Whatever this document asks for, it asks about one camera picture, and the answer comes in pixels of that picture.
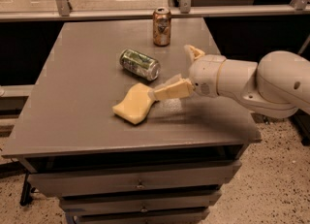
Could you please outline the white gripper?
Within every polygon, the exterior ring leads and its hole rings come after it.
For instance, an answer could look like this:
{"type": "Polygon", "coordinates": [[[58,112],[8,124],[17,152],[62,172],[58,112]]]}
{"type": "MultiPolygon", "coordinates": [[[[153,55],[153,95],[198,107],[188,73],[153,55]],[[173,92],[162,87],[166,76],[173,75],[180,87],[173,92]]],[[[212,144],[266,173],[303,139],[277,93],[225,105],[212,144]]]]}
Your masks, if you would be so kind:
{"type": "Polygon", "coordinates": [[[186,98],[193,94],[194,89],[201,96],[211,98],[218,96],[218,74],[227,58],[222,55],[205,55],[204,51],[192,45],[185,45],[184,50],[187,58],[193,62],[189,69],[189,79],[176,75],[155,88],[151,88],[148,96],[152,100],[186,98]]]}

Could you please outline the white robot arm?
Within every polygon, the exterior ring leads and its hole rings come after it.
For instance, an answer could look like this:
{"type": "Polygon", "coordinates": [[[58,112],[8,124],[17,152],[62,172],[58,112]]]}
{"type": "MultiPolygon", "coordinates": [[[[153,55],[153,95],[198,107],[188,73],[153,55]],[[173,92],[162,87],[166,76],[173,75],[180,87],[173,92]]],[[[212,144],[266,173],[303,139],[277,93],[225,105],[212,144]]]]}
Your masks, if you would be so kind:
{"type": "Polygon", "coordinates": [[[273,118],[297,111],[310,113],[310,61],[283,50],[259,62],[228,59],[185,46],[191,60],[189,77],[174,76],[149,91],[155,101],[185,98],[194,93],[227,97],[244,108],[273,118]]]}

